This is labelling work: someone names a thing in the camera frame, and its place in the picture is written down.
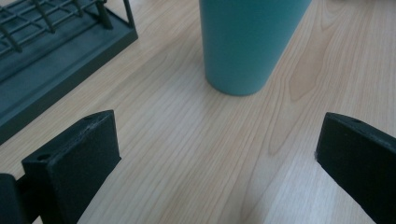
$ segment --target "wood grain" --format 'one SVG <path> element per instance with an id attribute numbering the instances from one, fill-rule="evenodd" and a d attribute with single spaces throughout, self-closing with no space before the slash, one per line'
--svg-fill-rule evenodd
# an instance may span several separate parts
<path id="1" fill-rule="evenodd" d="M 206 83 L 198 1 L 131 4 L 139 40 L 0 146 L 0 172 L 114 109 L 122 161 L 79 223 L 373 223 L 314 151 L 327 111 L 396 136 L 395 1 L 313 0 L 248 97 Z"/>

